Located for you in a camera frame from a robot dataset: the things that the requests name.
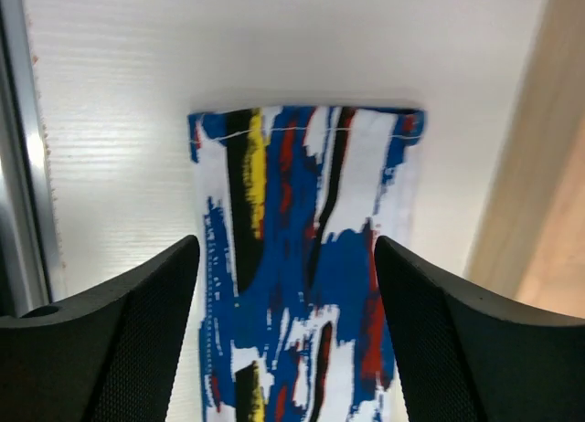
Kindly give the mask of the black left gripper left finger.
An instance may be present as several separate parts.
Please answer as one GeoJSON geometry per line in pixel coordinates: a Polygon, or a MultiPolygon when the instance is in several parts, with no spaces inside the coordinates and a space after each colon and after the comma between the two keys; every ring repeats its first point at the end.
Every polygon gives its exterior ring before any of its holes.
{"type": "Polygon", "coordinates": [[[2,420],[165,420],[199,258],[189,235],[95,287],[3,317],[2,420]]]}

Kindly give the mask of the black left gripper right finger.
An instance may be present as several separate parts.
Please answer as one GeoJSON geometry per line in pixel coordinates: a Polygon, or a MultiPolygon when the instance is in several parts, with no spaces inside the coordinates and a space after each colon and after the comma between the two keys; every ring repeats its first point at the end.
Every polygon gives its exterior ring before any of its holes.
{"type": "Polygon", "coordinates": [[[486,290],[398,242],[375,246],[411,421],[581,421],[584,321],[486,290]]]}

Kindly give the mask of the blue patterned trousers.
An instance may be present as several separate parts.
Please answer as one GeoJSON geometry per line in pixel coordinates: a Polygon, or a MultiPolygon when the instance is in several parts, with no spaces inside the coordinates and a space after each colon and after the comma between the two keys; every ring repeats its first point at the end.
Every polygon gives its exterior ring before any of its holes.
{"type": "Polygon", "coordinates": [[[406,243],[426,114],[273,106],[188,118],[206,421],[399,421],[374,247],[406,243]]]}

